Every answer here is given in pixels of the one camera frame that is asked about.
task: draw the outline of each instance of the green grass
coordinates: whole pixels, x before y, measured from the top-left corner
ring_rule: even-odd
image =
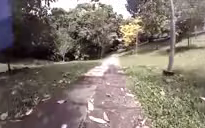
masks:
[[[177,45],[173,77],[162,75],[168,47],[121,58],[127,83],[154,128],[205,128],[205,102],[200,98],[205,97],[205,35],[192,44]]]
[[[69,62],[0,73],[0,113],[20,118],[43,100],[59,96],[99,61]]]

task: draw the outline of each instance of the sky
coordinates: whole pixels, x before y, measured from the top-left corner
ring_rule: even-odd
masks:
[[[58,0],[58,2],[53,3],[52,7],[60,7],[65,10],[75,8],[77,4],[90,2],[90,0]],[[115,12],[122,14],[124,18],[130,17],[129,12],[125,8],[126,0],[100,0],[103,4],[111,5]]]

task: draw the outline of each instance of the tree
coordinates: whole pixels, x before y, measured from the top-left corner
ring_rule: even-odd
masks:
[[[129,21],[127,24],[123,24],[120,27],[120,31],[123,35],[125,46],[131,46],[135,42],[136,53],[137,53],[137,44],[139,43],[137,40],[139,38],[139,34],[142,32],[142,20],[141,18],[135,18]]]

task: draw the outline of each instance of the path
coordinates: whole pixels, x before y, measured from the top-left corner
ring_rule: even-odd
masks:
[[[59,98],[5,128],[147,128],[118,65],[117,57],[106,59]]]

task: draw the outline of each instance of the green foliage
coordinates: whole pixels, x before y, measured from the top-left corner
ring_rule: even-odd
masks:
[[[205,0],[175,0],[177,32],[180,38],[188,37],[195,27],[205,23]],[[127,9],[133,16],[140,16],[148,38],[159,38],[170,31],[169,0],[128,0]]]
[[[205,128],[205,103],[193,81],[182,75],[164,77],[153,67],[136,66],[126,72],[154,128]]]
[[[70,51],[75,59],[98,58],[109,52],[110,35],[118,34],[121,20],[111,6],[103,4],[80,4],[69,12],[53,9],[51,14],[51,24],[60,33],[60,52]]]
[[[50,9],[56,0],[13,2],[15,43],[13,57],[50,60],[92,59],[111,51],[122,17],[111,6],[80,4],[65,11]]]

